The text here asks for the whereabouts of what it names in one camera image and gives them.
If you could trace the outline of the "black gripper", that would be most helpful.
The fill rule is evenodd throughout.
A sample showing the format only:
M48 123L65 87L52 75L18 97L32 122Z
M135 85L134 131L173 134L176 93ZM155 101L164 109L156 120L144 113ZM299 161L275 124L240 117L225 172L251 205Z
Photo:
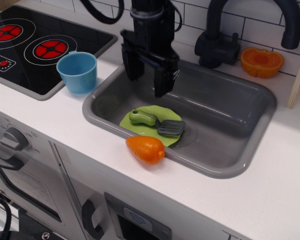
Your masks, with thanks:
M144 65L154 70L155 97L172 91L178 77L179 56L172 49L175 13L172 4L134 4L130 9L134 30L123 30L122 58L128 78L137 80L144 74Z

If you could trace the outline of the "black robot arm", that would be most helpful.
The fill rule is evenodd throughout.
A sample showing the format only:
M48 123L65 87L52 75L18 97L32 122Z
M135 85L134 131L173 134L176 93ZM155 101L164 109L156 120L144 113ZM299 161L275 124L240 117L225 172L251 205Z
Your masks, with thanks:
M154 69L155 96L173 89L179 75L179 56L172 49L176 8L169 0L134 0L130 9L134 30L123 30L122 58L130 80L144 75L145 65Z

